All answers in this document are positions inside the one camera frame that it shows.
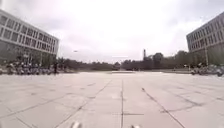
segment overcast sky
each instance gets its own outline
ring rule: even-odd
[[[140,60],[143,49],[187,51],[186,34],[223,12],[224,0],[3,0],[2,8],[58,37],[60,57],[114,62]]]

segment building facade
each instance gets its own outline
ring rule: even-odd
[[[58,47],[56,37],[0,10],[0,64],[17,59],[51,64]]]
[[[224,64],[224,13],[187,35],[192,63]]]

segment distant tower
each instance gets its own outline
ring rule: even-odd
[[[143,50],[143,60],[145,60],[145,58],[146,58],[146,50],[144,49]]]

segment paved ground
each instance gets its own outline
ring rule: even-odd
[[[0,76],[3,128],[224,128],[224,77],[165,73]]]

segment pedestrian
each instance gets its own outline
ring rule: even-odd
[[[54,63],[54,74],[57,74],[57,70],[58,70],[58,64],[57,62]]]

